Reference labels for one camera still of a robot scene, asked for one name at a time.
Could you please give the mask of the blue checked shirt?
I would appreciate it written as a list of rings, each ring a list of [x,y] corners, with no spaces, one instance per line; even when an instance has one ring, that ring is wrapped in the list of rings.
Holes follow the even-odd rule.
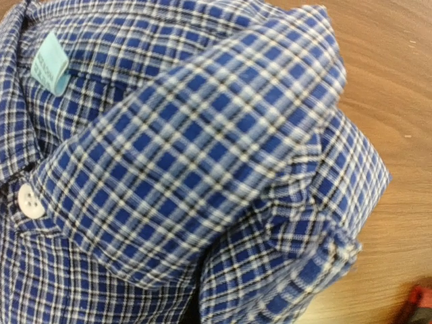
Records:
[[[21,1],[1,21],[1,322],[293,323],[389,184],[321,5]]]

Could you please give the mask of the red black plaid shirt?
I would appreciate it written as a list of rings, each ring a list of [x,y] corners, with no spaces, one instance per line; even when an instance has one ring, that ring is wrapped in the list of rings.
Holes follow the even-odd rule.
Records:
[[[415,286],[396,316],[394,323],[431,324],[431,288]]]

